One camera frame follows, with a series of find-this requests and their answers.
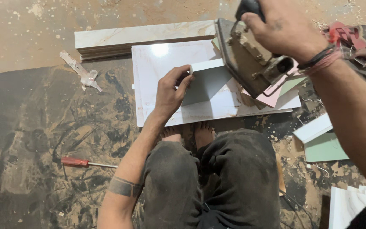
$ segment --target dirty floor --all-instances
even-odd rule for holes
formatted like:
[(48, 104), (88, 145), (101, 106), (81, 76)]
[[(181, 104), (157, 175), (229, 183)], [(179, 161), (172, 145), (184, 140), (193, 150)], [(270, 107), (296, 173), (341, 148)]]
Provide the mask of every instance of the dirty floor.
[[(335, 20), (366, 24), (366, 0), (300, 0), (317, 26)], [(233, 19), (236, 0), (0, 1), (0, 228), (94, 228), (114, 170), (63, 167), (62, 156), (117, 164), (136, 139), (132, 60), (129, 56), (84, 63), (99, 72), (103, 89), (83, 91), (77, 74), (58, 53), (78, 59), (75, 31), (149, 24)], [(299, 88), (316, 101), (311, 83)], [(327, 228), (331, 186), (366, 185), (349, 160), (306, 167), (302, 144), (291, 132), (325, 112), (302, 101), (292, 113), (212, 121), (217, 134), (255, 129), (269, 138), (281, 159), (287, 193)], [(182, 126), (194, 150), (193, 127)], [(133, 215), (141, 227), (142, 196)], [(310, 222), (282, 200), (282, 221)]]

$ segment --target black wristband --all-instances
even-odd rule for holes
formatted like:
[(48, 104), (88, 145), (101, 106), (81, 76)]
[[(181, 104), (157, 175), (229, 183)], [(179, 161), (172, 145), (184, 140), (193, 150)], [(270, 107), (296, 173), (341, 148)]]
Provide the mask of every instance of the black wristband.
[(300, 70), (305, 70), (307, 68), (311, 68), (314, 65), (316, 65), (321, 59), (323, 59), (324, 57), (332, 54), (334, 52), (334, 45), (333, 44), (329, 44), (327, 46), (327, 48), (325, 48), (323, 51), (319, 52), (317, 55), (315, 55), (311, 60), (307, 61), (304, 64), (299, 64), (297, 66), (298, 69)]

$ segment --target screwdriver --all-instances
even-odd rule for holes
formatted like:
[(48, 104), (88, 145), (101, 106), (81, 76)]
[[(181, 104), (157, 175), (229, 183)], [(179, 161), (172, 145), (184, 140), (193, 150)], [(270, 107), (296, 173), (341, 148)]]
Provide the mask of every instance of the screwdriver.
[(116, 165), (104, 165), (104, 164), (98, 164), (98, 163), (92, 163), (89, 162), (88, 160), (82, 160), (82, 159), (78, 159), (78, 158), (73, 158), (73, 157), (62, 157), (60, 160), (63, 164), (69, 164), (69, 165), (98, 165), (98, 166), (103, 166), (103, 167), (110, 167), (110, 168), (118, 168), (118, 166)]

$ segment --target leg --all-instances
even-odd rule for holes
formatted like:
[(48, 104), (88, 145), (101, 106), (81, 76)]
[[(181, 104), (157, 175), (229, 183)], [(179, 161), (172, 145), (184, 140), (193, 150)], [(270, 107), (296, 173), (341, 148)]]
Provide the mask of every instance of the leg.
[(181, 145), (174, 127), (149, 153), (144, 168), (146, 229), (196, 228), (201, 212), (198, 159)]
[(201, 170), (219, 175), (213, 197), (205, 201), (208, 217), (229, 228), (280, 228), (276, 157), (266, 137), (241, 129), (219, 136), (199, 153)]

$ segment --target tattoo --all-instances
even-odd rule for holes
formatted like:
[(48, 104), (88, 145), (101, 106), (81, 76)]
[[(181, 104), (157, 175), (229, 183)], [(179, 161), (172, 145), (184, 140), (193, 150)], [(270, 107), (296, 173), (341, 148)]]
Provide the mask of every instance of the tattoo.
[(121, 179), (114, 176), (109, 183), (108, 190), (112, 193), (128, 197), (137, 197), (142, 191), (143, 185)]
[(273, 25), (270, 26), (270, 28), (274, 31), (280, 31), (282, 30), (282, 18), (279, 18), (273, 22)]

